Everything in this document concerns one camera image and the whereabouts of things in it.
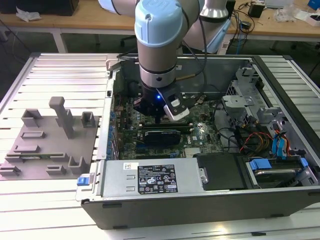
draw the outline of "floor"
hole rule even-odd
[[[50,33],[19,32],[18,37],[32,52],[57,53],[54,39]],[[100,45],[96,45],[92,34],[64,34],[69,53],[123,53],[136,47],[135,40],[128,40],[125,46],[120,46],[120,39],[127,36],[100,35]],[[13,34],[8,35],[8,41],[0,43],[0,100],[4,97],[11,84],[23,67],[29,53]],[[238,43],[233,43],[227,54],[236,54]],[[316,42],[280,41],[275,50],[270,50],[271,41],[248,40],[240,47],[239,54],[244,55],[290,55],[295,62],[309,74],[320,61],[320,51],[315,49]],[[320,85],[320,65],[311,75],[311,79]]]

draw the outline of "motherboard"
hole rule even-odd
[[[115,99],[119,160],[192,158],[199,153],[223,152],[213,124],[212,102],[194,106],[180,121],[172,123],[165,116],[156,124],[153,117],[134,110],[133,101]]]

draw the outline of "robotic arm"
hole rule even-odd
[[[218,49],[230,25],[227,0],[99,0],[113,13],[135,17],[141,98],[134,108],[160,121],[167,115],[178,121],[189,114],[188,103],[176,84],[177,49],[183,39],[192,48],[204,49],[202,27],[208,49]]]

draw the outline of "sticker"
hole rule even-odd
[[[124,162],[123,170],[137,170],[139,166],[138,162]]]
[[[136,166],[140,194],[177,193],[175,165]]]

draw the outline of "power supply label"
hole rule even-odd
[[[178,192],[175,165],[138,167],[140,194],[170,194]]]

